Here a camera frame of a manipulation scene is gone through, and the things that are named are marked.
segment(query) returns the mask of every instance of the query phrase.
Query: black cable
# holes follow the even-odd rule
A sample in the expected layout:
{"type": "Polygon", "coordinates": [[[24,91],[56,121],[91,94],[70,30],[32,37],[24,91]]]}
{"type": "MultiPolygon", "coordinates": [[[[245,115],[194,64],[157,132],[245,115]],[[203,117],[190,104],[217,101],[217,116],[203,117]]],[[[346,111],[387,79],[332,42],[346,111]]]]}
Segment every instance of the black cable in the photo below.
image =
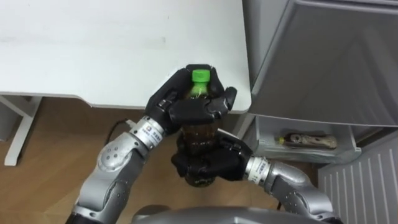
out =
{"type": "Polygon", "coordinates": [[[109,133],[108,133],[108,136],[107,136],[106,139],[105,139],[105,144],[104,144],[104,146],[107,145],[107,144],[109,143],[109,141],[111,140],[111,137],[112,137],[112,134],[113,134],[114,130],[115,130],[120,124],[126,123],[127,120],[128,120],[128,119],[126,118],[126,119],[117,121],[116,123],[113,124],[111,130],[110,130],[109,133]]]}

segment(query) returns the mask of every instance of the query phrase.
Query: plastic bottle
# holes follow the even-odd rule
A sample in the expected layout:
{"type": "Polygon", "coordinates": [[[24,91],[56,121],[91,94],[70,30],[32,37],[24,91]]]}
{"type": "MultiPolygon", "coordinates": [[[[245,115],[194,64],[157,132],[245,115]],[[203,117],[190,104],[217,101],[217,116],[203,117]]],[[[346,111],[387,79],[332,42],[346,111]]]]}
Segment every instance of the plastic bottle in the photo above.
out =
{"type": "MultiPolygon", "coordinates": [[[[210,81],[209,70],[194,70],[192,71],[193,87],[187,94],[186,98],[212,98],[214,94],[208,88],[210,81]]],[[[215,147],[214,135],[219,127],[219,122],[211,124],[183,126],[182,132],[185,144],[188,149],[188,154],[193,157],[200,157],[204,153],[215,147]]],[[[215,178],[202,178],[200,176],[185,176],[188,184],[194,187],[207,187],[212,184],[215,178]]]]}

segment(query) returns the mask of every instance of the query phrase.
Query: drawer shelf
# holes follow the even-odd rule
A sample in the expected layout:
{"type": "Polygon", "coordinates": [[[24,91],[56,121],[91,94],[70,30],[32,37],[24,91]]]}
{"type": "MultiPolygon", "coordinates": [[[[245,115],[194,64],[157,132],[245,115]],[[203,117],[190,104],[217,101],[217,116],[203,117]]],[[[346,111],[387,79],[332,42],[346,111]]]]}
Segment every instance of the drawer shelf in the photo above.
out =
{"type": "Polygon", "coordinates": [[[343,124],[257,116],[243,140],[255,155],[270,159],[341,164],[350,162],[361,154],[361,148],[356,147],[351,126],[343,124]],[[275,141],[288,133],[332,134],[336,137],[338,146],[334,150],[292,149],[275,141]]]}

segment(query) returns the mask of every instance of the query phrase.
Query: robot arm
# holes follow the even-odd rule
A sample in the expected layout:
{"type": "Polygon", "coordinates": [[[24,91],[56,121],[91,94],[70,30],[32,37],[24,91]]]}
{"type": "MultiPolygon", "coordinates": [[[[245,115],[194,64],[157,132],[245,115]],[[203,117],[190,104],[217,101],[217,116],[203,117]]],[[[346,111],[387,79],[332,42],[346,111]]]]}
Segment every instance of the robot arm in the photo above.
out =
{"type": "Polygon", "coordinates": [[[215,68],[209,65],[188,65],[176,71],[151,96],[145,116],[130,131],[122,133],[102,148],[94,171],[81,187],[67,224],[116,223],[127,204],[131,186],[141,173],[151,150],[164,136],[180,129],[181,124],[173,120],[170,110],[174,111],[173,114],[180,114],[178,103],[184,102],[185,94],[192,87],[194,69],[209,69],[210,88],[220,93],[217,100],[197,101],[202,107],[208,108],[203,110],[206,119],[217,119],[232,108],[236,90],[230,88],[226,94],[228,98],[224,96],[224,88],[215,68]]]}
{"type": "Polygon", "coordinates": [[[164,129],[145,116],[102,148],[67,223],[116,223],[132,184],[164,135],[164,129]]]}
{"type": "Polygon", "coordinates": [[[252,150],[236,136],[223,130],[217,134],[220,148],[200,158],[176,153],[172,162],[180,176],[219,176],[226,180],[247,179],[282,203],[287,212],[322,222],[342,224],[333,213],[329,198],[315,188],[301,170],[265,157],[252,156],[252,150]]]}
{"type": "Polygon", "coordinates": [[[295,167],[276,161],[269,162],[264,157],[251,157],[245,176],[275,197],[287,212],[327,223],[342,223],[333,213],[329,198],[295,167]]]}

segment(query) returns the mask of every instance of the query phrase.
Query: white tabletop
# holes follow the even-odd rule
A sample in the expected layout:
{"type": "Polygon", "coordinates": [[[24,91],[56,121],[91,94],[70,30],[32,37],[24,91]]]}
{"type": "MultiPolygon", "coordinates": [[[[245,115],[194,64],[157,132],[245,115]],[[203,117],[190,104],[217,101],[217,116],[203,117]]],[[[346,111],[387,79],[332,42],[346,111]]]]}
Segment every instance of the white tabletop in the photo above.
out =
{"type": "Polygon", "coordinates": [[[0,94],[142,109],[165,76],[216,67],[251,104],[241,0],[2,0],[0,94]]]}

